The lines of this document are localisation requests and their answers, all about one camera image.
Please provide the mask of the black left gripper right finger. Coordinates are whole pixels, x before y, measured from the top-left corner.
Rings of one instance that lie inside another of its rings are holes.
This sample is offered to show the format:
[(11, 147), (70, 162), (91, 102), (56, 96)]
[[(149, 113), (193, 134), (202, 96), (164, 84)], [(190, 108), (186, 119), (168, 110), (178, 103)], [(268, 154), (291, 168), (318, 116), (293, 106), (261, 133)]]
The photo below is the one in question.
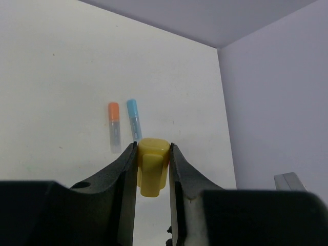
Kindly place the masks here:
[(327, 207), (306, 191), (225, 190), (170, 146), (172, 245), (327, 245)]

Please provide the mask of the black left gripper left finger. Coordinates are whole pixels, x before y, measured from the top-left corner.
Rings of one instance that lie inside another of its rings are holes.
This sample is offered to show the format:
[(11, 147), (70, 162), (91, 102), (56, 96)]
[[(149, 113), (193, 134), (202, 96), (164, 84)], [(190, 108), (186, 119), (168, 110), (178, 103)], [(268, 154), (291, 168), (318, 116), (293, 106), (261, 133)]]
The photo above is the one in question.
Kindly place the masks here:
[(2, 181), (1, 245), (132, 245), (136, 182), (136, 143), (70, 188)]

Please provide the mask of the yellow marker cap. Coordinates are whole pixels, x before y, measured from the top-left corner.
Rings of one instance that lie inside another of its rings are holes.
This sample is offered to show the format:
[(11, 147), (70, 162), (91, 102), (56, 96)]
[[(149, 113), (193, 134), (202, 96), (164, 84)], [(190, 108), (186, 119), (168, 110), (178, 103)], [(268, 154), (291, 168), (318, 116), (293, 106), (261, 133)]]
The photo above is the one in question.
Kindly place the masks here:
[(144, 138), (137, 146), (137, 186), (144, 197), (157, 197), (166, 186), (170, 144), (163, 139)]

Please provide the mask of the orange clear marker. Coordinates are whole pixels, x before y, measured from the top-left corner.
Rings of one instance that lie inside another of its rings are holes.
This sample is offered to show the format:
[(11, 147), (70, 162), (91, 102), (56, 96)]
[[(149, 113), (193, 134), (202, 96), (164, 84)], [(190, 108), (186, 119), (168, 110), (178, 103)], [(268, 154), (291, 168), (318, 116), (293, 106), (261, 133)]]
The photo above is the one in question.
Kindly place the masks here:
[(109, 132), (111, 151), (118, 154), (121, 152), (120, 118), (119, 121), (109, 121)]

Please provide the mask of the orange marker cap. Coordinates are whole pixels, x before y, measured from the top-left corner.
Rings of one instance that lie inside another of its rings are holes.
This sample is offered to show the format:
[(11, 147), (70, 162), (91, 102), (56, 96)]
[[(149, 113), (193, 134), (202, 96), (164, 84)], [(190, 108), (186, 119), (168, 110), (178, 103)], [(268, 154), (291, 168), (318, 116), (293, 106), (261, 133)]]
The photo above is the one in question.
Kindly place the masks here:
[(119, 104), (110, 102), (108, 104), (108, 117), (109, 121), (119, 121)]

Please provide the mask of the blue marker cap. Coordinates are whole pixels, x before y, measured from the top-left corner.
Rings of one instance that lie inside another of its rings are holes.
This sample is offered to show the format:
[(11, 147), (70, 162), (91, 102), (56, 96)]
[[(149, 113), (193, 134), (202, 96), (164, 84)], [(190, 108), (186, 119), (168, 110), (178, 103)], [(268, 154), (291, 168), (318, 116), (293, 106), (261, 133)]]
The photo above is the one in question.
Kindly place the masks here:
[(138, 117), (137, 102), (135, 99), (130, 99), (127, 101), (128, 115), (130, 118)]

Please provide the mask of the blue highlighter marker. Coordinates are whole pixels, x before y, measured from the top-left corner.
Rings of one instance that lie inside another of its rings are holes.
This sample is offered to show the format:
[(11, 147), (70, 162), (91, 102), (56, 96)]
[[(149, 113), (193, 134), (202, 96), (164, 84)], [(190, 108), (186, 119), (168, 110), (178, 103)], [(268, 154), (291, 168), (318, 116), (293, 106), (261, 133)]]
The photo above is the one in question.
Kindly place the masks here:
[(133, 141), (139, 142), (142, 139), (141, 126), (139, 117), (130, 118), (130, 127), (132, 132)]

